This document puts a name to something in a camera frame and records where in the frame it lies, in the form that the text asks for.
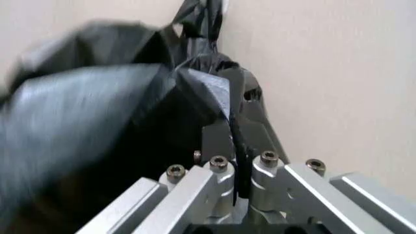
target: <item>black garbage bag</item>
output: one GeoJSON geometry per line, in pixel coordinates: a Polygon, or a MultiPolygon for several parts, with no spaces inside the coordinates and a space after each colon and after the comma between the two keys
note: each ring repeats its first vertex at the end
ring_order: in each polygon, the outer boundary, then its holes
{"type": "Polygon", "coordinates": [[[73,233],[140,177],[190,168],[201,129],[239,111],[228,71],[260,99],[217,52],[221,22],[220,0],[185,0],[162,29],[93,22],[23,56],[0,104],[0,232],[73,233]]]}

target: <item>plastic bag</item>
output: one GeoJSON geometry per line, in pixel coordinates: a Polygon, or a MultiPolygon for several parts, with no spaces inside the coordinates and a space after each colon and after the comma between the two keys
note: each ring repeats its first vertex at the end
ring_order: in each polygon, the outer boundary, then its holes
{"type": "Polygon", "coordinates": [[[26,54],[0,107],[0,231],[75,232],[140,177],[193,165],[205,126],[246,154],[231,122],[261,89],[217,52],[221,22],[220,0],[185,0],[163,29],[93,22],[26,54]]]}

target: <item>beige wall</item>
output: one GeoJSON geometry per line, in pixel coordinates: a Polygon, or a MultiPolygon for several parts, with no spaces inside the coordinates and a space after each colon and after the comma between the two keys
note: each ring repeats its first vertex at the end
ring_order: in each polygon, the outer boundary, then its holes
{"type": "MultiPolygon", "coordinates": [[[[181,0],[0,0],[0,74],[94,18],[163,25],[181,0]]],[[[416,200],[416,1],[230,0],[220,51],[259,79],[293,162],[361,171],[416,200]]]]}

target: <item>screw head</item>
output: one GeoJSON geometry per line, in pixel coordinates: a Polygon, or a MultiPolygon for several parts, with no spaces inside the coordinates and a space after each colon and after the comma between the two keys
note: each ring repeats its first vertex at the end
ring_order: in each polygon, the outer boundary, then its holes
{"type": "Polygon", "coordinates": [[[185,167],[180,164],[173,164],[166,170],[168,181],[176,184],[185,176],[185,167]]]}
{"type": "Polygon", "coordinates": [[[193,162],[194,162],[195,164],[198,164],[198,163],[200,163],[200,162],[201,162],[201,151],[199,151],[199,150],[195,150],[195,151],[193,152],[193,162]]]}
{"type": "Polygon", "coordinates": [[[279,161],[279,157],[273,151],[263,151],[262,155],[260,156],[260,162],[266,167],[276,167],[277,162],[279,161]]]}
{"type": "Polygon", "coordinates": [[[214,156],[209,161],[209,168],[213,172],[224,172],[227,170],[228,160],[224,156],[214,156]]]}
{"type": "Polygon", "coordinates": [[[306,165],[310,169],[318,173],[320,176],[323,176],[325,174],[325,171],[326,171],[325,163],[319,159],[315,159],[315,158],[308,159],[308,161],[306,161],[306,165]]]}

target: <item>bolt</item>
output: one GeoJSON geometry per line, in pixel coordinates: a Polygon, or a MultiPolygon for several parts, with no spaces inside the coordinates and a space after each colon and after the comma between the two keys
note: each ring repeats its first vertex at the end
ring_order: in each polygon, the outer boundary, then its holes
{"type": "Polygon", "coordinates": [[[314,170],[316,173],[318,173],[320,176],[323,176],[324,174],[325,174],[325,171],[326,171],[326,166],[325,166],[325,163],[324,162],[322,162],[321,160],[319,160],[319,159],[314,159],[314,158],[311,158],[311,159],[309,159],[308,161],[306,161],[306,165],[310,168],[310,169],[312,169],[312,170],[314,170]]]}
{"type": "Polygon", "coordinates": [[[195,150],[193,152],[193,162],[199,164],[201,162],[201,151],[195,150]]]}
{"type": "Polygon", "coordinates": [[[185,176],[185,168],[180,164],[173,164],[166,170],[168,181],[177,184],[185,176]]]}
{"type": "Polygon", "coordinates": [[[216,173],[225,172],[227,170],[228,160],[224,156],[214,156],[209,161],[209,168],[216,173]]]}
{"type": "Polygon", "coordinates": [[[277,166],[277,162],[279,161],[279,157],[273,151],[263,151],[260,162],[266,167],[272,168],[277,166]]]}

